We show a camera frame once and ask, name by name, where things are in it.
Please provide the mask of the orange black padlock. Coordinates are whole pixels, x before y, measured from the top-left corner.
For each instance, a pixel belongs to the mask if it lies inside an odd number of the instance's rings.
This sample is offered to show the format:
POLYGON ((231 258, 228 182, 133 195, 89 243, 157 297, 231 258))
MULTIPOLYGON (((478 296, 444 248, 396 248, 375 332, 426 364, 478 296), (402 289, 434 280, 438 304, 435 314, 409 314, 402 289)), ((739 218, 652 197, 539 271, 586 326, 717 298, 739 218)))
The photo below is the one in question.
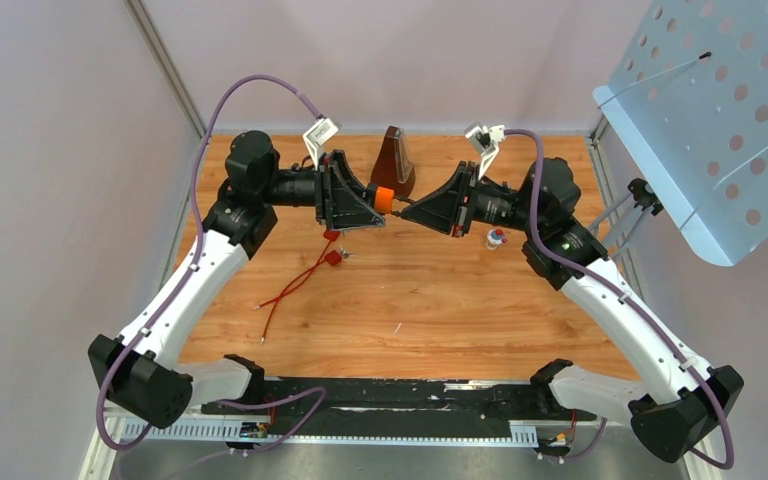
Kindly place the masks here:
POLYGON ((393 212, 395 192, 392 189, 370 184, 367 192, 371 200, 371 206, 377 213, 387 215, 393 212))

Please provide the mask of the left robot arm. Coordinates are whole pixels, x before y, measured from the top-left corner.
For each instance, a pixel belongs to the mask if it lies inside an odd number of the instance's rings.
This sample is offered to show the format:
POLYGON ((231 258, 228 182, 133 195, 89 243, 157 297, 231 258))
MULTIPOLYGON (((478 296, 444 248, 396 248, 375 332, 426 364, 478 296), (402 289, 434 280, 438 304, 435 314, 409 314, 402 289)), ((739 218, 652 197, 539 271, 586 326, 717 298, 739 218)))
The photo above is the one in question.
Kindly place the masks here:
POLYGON ((311 160, 307 167, 280 168, 280 154, 262 131, 232 140, 227 177, 186 259, 137 319, 114 338, 97 336, 89 347, 103 401, 158 429, 215 401, 229 400, 243 413, 264 405, 267 389, 253 362, 232 354, 214 363, 182 365, 178 359, 214 298, 272 232, 276 207, 311 207, 330 231, 384 226, 392 190, 361 184, 341 150, 314 151, 311 160))

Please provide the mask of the blue perforated metal stand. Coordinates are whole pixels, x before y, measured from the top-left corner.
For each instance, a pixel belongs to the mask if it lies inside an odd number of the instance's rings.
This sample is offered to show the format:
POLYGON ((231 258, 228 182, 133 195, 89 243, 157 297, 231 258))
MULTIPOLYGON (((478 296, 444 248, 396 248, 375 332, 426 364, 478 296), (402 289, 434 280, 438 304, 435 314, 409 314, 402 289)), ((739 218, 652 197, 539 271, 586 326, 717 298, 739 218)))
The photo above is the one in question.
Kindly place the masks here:
POLYGON ((689 248, 768 239, 768 1, 654 1, 593 93, 689 248))

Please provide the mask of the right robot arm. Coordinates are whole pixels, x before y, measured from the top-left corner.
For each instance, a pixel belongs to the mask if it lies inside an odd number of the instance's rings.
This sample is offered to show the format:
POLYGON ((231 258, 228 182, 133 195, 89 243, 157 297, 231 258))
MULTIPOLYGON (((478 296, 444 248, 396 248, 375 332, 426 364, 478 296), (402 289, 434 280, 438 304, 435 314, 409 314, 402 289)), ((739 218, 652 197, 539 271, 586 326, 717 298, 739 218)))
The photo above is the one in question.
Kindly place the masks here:
POLYGON ((531 378, 533 408, 549 418, 577 410, 628 426, 655 457, 676 462, 713 430, 727 429, 743 379, 731 366, 713 367, 644 304, 575 218, 580 195, 561 158, 534 164, 519 189, 479 178, 477 166, 463 162, 400 216, 454 237, 476 222, 523 232, 532 270, 587 313, 638 374, 627 381, 556 359, 531 378))

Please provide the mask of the brown wooden metronome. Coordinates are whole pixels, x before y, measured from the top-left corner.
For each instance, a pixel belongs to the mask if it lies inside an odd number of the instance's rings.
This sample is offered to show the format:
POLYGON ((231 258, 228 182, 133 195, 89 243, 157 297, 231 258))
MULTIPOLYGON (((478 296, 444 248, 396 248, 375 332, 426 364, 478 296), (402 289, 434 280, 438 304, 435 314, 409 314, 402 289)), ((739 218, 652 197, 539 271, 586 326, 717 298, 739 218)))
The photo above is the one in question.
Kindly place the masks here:
POLYGON ((409 197, 416 182, 416 169, 410 159, 405 131, 389 126, 385 132, 370 181, 393 190, 397 196, 409 197))

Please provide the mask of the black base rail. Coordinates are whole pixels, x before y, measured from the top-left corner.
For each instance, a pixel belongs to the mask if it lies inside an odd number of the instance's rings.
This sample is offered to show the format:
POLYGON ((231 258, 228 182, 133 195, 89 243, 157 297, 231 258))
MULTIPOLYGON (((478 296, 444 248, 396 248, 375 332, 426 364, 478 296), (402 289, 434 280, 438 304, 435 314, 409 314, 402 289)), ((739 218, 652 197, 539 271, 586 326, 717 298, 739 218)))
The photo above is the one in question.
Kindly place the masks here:
POLYGON ((326 390, 323 402, 297 431, 299 435, 409 438, 502 438, 512 421, 536 421, 568 427, 571 419, 593 421, 592 413, 550 407, 525 381, 489 381, 470 387, 466 380, 269 377, 261 404, 326 390))

